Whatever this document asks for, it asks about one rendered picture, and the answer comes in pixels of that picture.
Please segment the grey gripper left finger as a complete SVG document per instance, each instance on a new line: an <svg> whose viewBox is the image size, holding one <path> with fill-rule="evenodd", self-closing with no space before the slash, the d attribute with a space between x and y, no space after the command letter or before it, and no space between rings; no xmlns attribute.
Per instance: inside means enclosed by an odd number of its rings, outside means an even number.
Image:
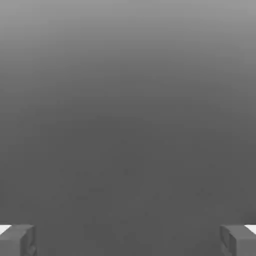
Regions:
<svg viewBox="0 0 256 256"><path fill-rule="evenodd" d="M38 256L36 227L0 224L0 256Z"/></svg>

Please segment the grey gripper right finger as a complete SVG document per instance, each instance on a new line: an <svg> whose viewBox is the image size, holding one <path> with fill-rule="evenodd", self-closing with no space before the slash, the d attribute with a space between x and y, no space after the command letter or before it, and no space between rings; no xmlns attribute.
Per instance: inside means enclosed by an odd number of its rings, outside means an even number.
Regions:
<svg viewBox="0 0 256 256"><path fill-rule="evenodd" d="M256 224L221 225L222 256L256 256Z"/></svg>

